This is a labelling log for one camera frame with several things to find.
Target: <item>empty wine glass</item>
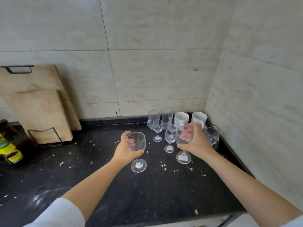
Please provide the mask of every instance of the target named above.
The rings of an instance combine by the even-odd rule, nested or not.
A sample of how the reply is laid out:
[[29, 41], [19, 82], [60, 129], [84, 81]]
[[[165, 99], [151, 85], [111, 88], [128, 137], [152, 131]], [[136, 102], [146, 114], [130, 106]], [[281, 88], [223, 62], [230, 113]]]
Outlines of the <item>empty wine glass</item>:
[[155, 119], [160, 119], [160, 113], [158, 111], [149, 111], [147, 113], [147, 126], [152, 130], [152, 123]]
[[154, 132], [157, 133], [157, 135], [155, 137], [153, 137], [153, 140], [155, 142], [160, 142], [162, 140], [161, 136], [158, 134], [162, 131], [163, 129], [163, 122], [160, 119], [155, 119], [153, 124], [152, 124], [152, 128], [154, 130]]
[[220, 130], [216, 125], [206, 124], [203, 132], [212, 146], [219, 141]]
[[[141, 132], [133, 132], [127, 136], [127, 145], [131, 148], [132, 151], [145, 150], [146, 139], [145, 135]], [[135, 159], [131, 163], [131, 170], [140, 173], [146, 169], [146, 161], [143, 159]]]
[[169, 119], [171, 119], [174, 115], [174, 110], [165, 107], [162, 109], [161, 115], [161, 120], [163, 122], [163, 130], [166, 130], [168, 128]]
[[[194, 129], [191, 126], [182, 126], [177, 130], [176, 143], [187, 144], [194, 136]], [[180, 151], [177, 153], [177, 161], [181, 164], [188, 164], [191, 161], [191, 155], [187, 151]]]
[[177, 131], [179, 128], [179, 122], [177, 119], [169, 119], [169, 126], [168, 129], [172, 129], [174, 131]]
[[172, 153], [174, 151], [174, 147], [171, 145], [174, 141], [176, 141], [177, 131], [173, 129], [167, 129], [165, 132], [165, 140], [169, 143], [164, 147], [164, 150], [167, 153]]

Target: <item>white sleeve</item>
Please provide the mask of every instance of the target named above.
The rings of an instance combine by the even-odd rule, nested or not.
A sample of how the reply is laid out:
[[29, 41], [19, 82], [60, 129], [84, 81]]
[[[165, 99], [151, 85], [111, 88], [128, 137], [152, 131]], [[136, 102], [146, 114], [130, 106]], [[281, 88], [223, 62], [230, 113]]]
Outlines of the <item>white sleeve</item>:
[[84, 227], [84, 217], [74, 203], [56, 199], [34, 222], [24, 227]]
[[293, 219], [291, 222], [283, 225], [282, 227], [302, 227], [303, 226], [303, 215]]

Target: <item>person's left hand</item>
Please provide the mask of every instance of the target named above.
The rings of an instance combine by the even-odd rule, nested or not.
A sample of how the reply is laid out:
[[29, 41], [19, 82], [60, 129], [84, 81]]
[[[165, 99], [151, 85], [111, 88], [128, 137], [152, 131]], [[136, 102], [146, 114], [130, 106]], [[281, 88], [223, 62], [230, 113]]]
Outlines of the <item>person's left hand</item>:
[[144, 151], [131, 151], [129, 146], [127, 145], [127, 136], [131, 133], [131, 131], [125, 131], [121, 135], [121, 141], [116, 148], [112, 161], [119, 164], [121, 167], [129, 164], [135, 158], [141, 156]]

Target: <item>white label sticker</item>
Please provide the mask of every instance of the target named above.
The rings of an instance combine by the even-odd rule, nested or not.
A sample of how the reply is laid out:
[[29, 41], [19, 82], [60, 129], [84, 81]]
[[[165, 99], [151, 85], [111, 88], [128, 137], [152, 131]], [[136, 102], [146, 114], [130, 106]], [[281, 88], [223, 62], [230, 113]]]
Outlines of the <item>white label sticker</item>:
[[179, 156], [178, 156], [178, 159], [179, 159], [180, 161], [188, 161], [188, 156], [187, 156], [187, 155], [179, 155]]

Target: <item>cutting board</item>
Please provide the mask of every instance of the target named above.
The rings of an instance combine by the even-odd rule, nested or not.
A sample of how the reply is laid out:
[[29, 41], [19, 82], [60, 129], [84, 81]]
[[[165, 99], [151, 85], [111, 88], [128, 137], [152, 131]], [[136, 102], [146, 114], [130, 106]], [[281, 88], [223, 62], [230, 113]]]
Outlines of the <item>cutting board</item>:
[[[73, 139], [61, 98], [56, 90], [11, 93], [3, 96], [19, 122], [28, 130], [44, 131], [54, 127], [62, 141]], [[54, 130], [32, 132], [38, 144], [60, 142]]]
[[37, 90], [58, 90], [71, 130], [81, 130], [79, 119], [58, 76], [56, 66], [34, 65], [27, 69], [28, 72], [16, 73], [13, 72], [12, 66], [0, 68], [0, 96], [15, 92], [29, 92], [30, 87], [35, 87]]

